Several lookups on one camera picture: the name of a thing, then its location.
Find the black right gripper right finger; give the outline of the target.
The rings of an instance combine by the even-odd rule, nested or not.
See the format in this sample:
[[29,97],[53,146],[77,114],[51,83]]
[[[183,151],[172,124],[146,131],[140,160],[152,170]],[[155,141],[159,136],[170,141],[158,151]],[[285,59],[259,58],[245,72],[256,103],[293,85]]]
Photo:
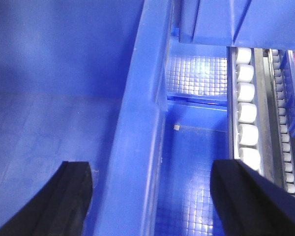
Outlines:
[[295,236],[295,197],[240,160],[213,162],[210,194],[227,236]]

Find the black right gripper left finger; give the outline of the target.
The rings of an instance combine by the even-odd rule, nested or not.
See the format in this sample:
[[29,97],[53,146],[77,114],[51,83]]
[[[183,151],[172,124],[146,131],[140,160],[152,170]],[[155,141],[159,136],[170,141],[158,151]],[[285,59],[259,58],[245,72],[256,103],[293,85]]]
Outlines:
[[0,236],[80,236],[91,199],[89,162],[63,161],[41,190],[0,227]]

